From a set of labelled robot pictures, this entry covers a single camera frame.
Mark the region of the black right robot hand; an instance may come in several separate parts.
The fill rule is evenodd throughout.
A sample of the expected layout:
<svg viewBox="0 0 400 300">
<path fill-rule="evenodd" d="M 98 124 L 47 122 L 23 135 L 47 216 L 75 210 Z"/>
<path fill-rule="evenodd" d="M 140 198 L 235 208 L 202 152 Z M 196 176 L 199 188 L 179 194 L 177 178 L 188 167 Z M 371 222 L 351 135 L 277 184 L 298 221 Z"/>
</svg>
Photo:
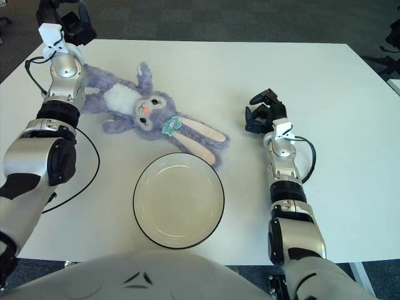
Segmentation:
<svg viewBox="0 0 400 300">
<path fill-rule="evenodd" d="M 287 117 L 285 105 L 271 89 L 255 95 L 249 104 L 259 105 L 254 111 L 247 106 L 245 108 L 245 130 L 250 133 L 270 133 L 273 131 L 273 121 Z"/>
</svg>

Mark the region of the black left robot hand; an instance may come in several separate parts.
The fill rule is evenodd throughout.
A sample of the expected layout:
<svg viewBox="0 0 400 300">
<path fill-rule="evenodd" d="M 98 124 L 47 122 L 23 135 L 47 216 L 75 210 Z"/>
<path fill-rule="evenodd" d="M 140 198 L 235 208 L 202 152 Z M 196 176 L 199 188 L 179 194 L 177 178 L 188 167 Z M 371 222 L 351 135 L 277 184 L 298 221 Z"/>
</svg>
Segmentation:
<svg viewBox="0 0 400 300">
<path fill-rule="evenodd" d="M 58 9 L 61 4 L 77 4 L 78 14 L 71 11 L 60 16 Z M 83 1 L 42 0 L 36 11 L 36 19 L 39 26 L 44 23 L 60 25 L 61 31 L 64 33 L 64 40 L 75 46 L 86 45 L 97 38 L 97 33 Z"/>
</svg>

